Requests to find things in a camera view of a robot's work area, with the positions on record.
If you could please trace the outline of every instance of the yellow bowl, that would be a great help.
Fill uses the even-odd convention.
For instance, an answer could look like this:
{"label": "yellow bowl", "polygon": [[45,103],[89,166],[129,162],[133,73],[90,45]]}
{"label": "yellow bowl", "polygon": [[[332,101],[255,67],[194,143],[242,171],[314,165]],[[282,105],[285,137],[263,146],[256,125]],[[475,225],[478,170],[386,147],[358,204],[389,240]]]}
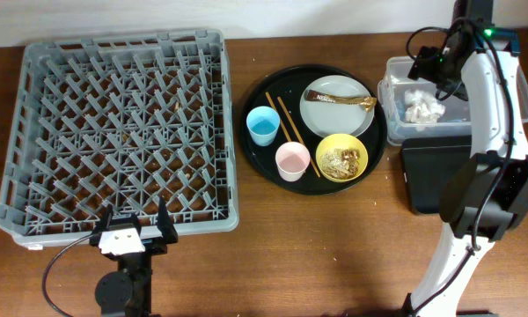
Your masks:
{"label": "yellow bowl", "polygon": [[[327,152],[330,149],[356,150],[358,152],[358,173],[356,173],[356,175],[350,179],[339,180],[323,172],[323,169],[321,166],[321,158],[323,157],[323,154],[325,154],[325,152]],[[319,146],[317,147],[317,151],[315,152],[315,161],[317,162],[317,165],[319,166],[320,172],[328,180],[334,181],[334,182],[347,182],[347,181],[352,181],[358,178],[358,176],[360,176],[363,173],[363,171],[366,169],[366,166],[368,165],[368,151],[366,150],[366,147],[363,146],[362,142],[358,140],[357,138],[351,135],[347,135],[347,134],[334,134],[334,135],[325,137],[323,141],[319,143]]]}

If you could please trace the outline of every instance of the wooden chopstick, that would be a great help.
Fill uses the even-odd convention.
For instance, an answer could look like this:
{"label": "wooden chopstick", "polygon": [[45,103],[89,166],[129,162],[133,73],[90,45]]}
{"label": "wooden chopstick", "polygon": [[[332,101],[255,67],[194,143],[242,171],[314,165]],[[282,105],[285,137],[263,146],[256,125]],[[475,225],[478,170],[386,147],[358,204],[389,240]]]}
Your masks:
{"label": "wooden chopstick", "polygon": [[[270,106],[272,107],[272,109],[274,109],[274,111],[276,111],[278,114],[280,114],[278,112],[278,109],[275,108],[274,101],[272,101],[272,97],[270,97],[270,93],[269,92],[266,92],[266,98],[268,98],[268,102],[270,103]],[[288,133],[288,130],[285,128],[285,126],[283,125],[282,118],[280,118],[280,125],[282,126],[282,130],[283,130],[283,134],[285,135],[285,138],[288,139],[288,142],[291,142],[290,134]]]}
{"label": "wooden chopstick", "polygon": [[[296,132],[296,136],[297,136],[297,139],[299,140],[299,143],[301,143],[303,146],[306,146],[305,143],[303,142],[303,138],[299,135],[299,131],[297,131],[296,124],[293,123],[293,120],[291,120],[290,112],[288,112],[288,109],[283,104],[282,97],[278,96],[278,102],[280,103],[280,106],[282,106],[282,109],[283,109],[283,112],[285,113],[285,116],[288,117],[288,121],[290,122],[291,127]],[[317,174],[317,176],[320,177],[320,172],[319,172],[319,169],[317,168],[317,166],[315,165],[315,161],[313,160],[313,156],[311,156],[311,165],[313,166],[313,169],[315,170],[315,173]]]}

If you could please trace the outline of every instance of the brown wood surface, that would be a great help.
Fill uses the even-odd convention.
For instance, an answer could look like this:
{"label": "brown wood surface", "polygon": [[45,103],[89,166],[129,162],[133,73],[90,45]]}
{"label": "brown wood surface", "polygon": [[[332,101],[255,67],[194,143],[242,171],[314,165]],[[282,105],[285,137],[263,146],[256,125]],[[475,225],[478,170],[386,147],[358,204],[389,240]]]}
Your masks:
{"label": "brown wood surface", "polygon": [[[407,34],[227,41],[235,120],[266,75],[300,63],[348,70],[375,90]],[[422,36],[435,42],[435,35]],[[528,30],[520,57],[528,79]],[[23,48],[0,48],[0,181]],[[528,136],[528,124],[525,126]],[[163,316],[318,316],[397,308],[421,281],[439,217],[408,208],[398,148],[359,185],[327,196],[292,194],[260,176],[237,146],[240,223],[233,232],[181,237],[153,261],[154,312]],[[41,274],[59,251],[28,251],[0,230],[0,315],[53,316]],[[115,264],[76,247],[53,268],[50,296],[76,316],[98,315],[94,288]],[[528,217],[482,260],[459,308],[528,316]]]}

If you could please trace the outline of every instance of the plastic bin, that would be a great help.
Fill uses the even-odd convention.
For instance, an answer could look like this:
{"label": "plastic bin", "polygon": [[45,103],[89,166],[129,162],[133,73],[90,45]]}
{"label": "plastic bin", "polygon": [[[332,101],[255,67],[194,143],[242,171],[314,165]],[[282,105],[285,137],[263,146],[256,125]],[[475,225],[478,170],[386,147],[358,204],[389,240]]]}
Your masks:
{"label": "plastic bin", "polygon": [[34,43],[24,53],[0,191],[0,228],[66,245],[107,205],[157,236],[238,223],[229,61],[215,30]]}
{"label": "plastic bin", "polygon": [[[387,61],[385,77],[378,84],[378,97],[387,119],[387,141],[400,146],[408,138],[437,136],[468,136],[471,134],[469,103],[450,96],[442,104],[445,114],[437,123],[420,124],[405,122],[407,106],[404,102],[405,91],[419,89],[432,94],[436,85],[427,80],[412,80],[407,77],[413,66],[408,56],[394,57]],[[528,122],[528,84],[521,69],[517,73],[517,88],[522,122]]]}

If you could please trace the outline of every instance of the white wall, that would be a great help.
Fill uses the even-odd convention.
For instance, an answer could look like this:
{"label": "white wall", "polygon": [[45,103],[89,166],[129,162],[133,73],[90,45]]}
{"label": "white wall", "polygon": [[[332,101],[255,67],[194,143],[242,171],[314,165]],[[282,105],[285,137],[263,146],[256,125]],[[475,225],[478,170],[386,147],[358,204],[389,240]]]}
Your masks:
{"label": "white wall", "polygon": [[[0,0],[0,46],[212,27],[226,38],[386,33],[449,26],[453,0]],[[528,0],[495,0],[499,26],[528,26]]]}

